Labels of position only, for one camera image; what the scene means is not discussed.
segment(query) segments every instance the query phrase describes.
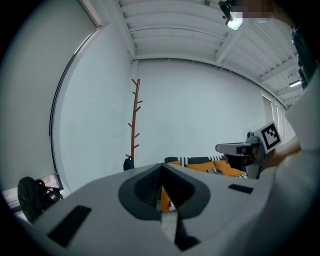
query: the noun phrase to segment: pillow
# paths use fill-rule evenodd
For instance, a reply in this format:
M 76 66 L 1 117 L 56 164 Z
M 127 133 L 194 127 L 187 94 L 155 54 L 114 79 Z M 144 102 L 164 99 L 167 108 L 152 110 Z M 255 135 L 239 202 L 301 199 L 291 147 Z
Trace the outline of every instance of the pillow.
M 179 166 L 179 165 L 180 165 L 180 161 L 177 160 L 177 161 L 173 161 L 173 162 L 168 162 L 168 164 L 172 164 L 172 165 L 177 165 L 177 166 Z
M 187 164 L 185 167 L 207 173 L 208 169 L 215 168 L 215 165 L 214 165 L 214 162 L 204 162 L 204 163 Z
M 226 161 L 213 161 L 216 167 L 219 167 L 225 176 L 235 177 L 238 175 L 243 175 L 241 171 L 235 168 L 231 168 L 230 164 Z

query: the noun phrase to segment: window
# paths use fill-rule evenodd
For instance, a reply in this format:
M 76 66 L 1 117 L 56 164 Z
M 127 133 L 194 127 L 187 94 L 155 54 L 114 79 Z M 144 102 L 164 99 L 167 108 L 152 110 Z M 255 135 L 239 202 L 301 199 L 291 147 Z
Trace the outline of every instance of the window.
M 265 121 L 266 121 L 266 124 L 268 124 L 272 122 L 272 120 L 274 119 L 274 116 L 272 114 L 272 104 L 271 104 L 271 101 L 266 97 L 262 96 L 262 99 L 263 99 L 264 112 L 265 112 Z

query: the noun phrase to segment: ceiling light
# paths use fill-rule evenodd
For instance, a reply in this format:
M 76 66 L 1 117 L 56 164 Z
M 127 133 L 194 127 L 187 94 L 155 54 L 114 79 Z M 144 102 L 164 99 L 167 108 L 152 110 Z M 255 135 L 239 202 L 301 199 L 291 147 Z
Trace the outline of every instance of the ceiling light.
M 242 22 L 243 22 L 243 20 L 242 20 L 242 12 L 231 12 L 230 14 L 231 14 L 231 16 L 233 18 L 233 21 L 227 20 L 225 24 L 230 29 L 237 31 L 239 29 L 239 27 L 241 26 Z
M 298 85 L 301 85 L 301 84 L 302 84 L 302 82 L 300 80 L 298 80 L 298 81 L 290 83 L 289 86 L 290 87 L 294 87 L 294 86 L 298 86 Z

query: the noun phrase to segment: wooden coat rack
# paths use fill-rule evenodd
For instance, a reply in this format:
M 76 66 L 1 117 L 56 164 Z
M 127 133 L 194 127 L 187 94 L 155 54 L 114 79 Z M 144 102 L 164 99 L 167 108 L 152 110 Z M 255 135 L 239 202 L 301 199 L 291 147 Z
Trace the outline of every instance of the wooden coat rack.
M 135 148 L 139 147 L 139 144 L 135 145 L 135 138 L 140 135 L 138 133 L 135 135 L 135 129 L 136 129 L 136 114 L 138 110 L 141 108 L 141 106 L 138 106 L 138 103 L 142 103 L 143 101 L 138 101 L 138 94 L 139 94 L 139 88 L 140 88 L 140 79 L 138 79 L 138 82 L 135 82 L 135 80 L 131 79 L 132 82 L 135 84 L 135 92 L 132 92 L 134 94 L 134 103 L 133 103 L 133 114 L 132 114 L 132 124 L 128 123 L 128 125 L 131 127 L 131 155 L 126 154 L 125 156 L 128 158 L 131 158 L 133 162 L 135 162 Z

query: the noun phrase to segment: ceiling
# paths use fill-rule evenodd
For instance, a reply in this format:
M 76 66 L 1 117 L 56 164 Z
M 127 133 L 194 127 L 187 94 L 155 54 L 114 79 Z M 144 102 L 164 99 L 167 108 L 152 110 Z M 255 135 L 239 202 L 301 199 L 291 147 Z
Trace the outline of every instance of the ceiling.
M 114 22 L 132 60 L 178 58 L 223 67 L 286 107 L 302 95 L 291 29 L 278 20 L 228 28 L 218 0 L 82 0 L 98 25 Z

